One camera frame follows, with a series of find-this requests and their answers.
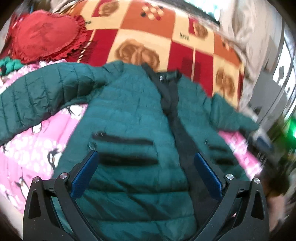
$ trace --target green fabric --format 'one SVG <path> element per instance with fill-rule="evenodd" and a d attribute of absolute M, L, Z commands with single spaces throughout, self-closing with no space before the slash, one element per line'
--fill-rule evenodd
<path fill-rule="evenodd" d="M 5 57 L 0 60 L 0 76 L 7 75 L 12 71 L 19 70 L 24 65 L 20 62 L 19 59 L 11 59 L 10 57 Z"/>
<path fill-rule="evenodd" d="M 252 131 L 251 119 L 235 112 L 223 98 L 208 98 L 186 77 L 178 82 L 178 114 L 203 155 L 215 162 L 206 144 L 231 150 L 218 129 Z M 98 152 L 157 158 L 150 166 L 99 165 L 82 198 L 82 213 L 103 240 L 184 240 L 197 231 L 186 176 L 161 96 L 140 66 L 120 61 L 103 67 L 78 63 L 46 66 L 12 84 L 0 98 L 0 145 L 71 104 L 88 103 L 60 158 L 54 177 L 69 172 L 90 151 L 93 132 L 142 138 L 153 146 L 95 141 Z M 220 165 L 225 173 L 247 179 L 238 165 Z"/>

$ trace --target blue gripper pad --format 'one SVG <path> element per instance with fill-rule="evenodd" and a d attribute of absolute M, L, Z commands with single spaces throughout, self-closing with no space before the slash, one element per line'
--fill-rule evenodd
<path fill-rule="evenodd" d="M 70 172 L 70 196 L 73 200 L 81 198 L 99 164 L 99 154 L 91 151 L 80 164 Z"/>
<path fill-rule="evenodd" d="M 222 184 L 200 153 L 195 154 L 194 165 L 211 197 L 220 200 L 222 198 Z"/>

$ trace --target jacket zipper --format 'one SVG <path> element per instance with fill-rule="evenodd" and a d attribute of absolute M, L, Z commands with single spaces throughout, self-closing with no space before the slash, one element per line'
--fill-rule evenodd
<path fill-rule="evenodd" d="M 105 141 L 105 142 L 113 142 L 119 144 L 131 144 L 131 145 L 149 145 L 153 146 L 153 141 L 141 138 L 126 138 L 108 135 L 103 131 L 98 131 L 92 134 L 92 138 L 95 140 Z"/>

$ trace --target silver screw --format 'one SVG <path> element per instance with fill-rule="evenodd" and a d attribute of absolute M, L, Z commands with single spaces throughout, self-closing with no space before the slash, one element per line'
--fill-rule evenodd
<path fill-rule="evenodd" d="M 254 182 L 256 182 L 257 184 L 260 183 L 260 179 L 259 178 L 254 178 Z"/>
<path fill-rule="evenodd" d="M 34 183 L 39 182 L 39 180 L 40 180 L 40 177 L 34 177 L 34 178 L 33 178 L 33 182 L 34 182 Z"/>
<path fill-rule="evenodd" d="M 234 179 L 234 176 L 232 174 L 226 174 L 226 178 L 232 180 Z"/>
<path fill-rule="evenodd" d="M 61 179 L 65 179 L 67 176 L 68 176 L 68 173 L 63 172 L 63 173 L 60 175 L 60 178 L 61 178 Z"/>

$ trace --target jacket sleeve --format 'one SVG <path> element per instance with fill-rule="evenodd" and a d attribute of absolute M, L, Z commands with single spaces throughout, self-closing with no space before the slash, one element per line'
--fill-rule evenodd
<path fill-rule="evenodd" d="M 87 103 L 98 89 L 123 72 L 116 61 L 103 67 L 59 63 L 33 71 L 0 95 L 0 146 L 62 108 Z"/>
<path fill-rule="evenodd" d="M 210 108 L 210 123 L 218 130 L 251 132 L 259 128 L 251 118 L 238 113 L 223 97 L 214 94 Z"/>

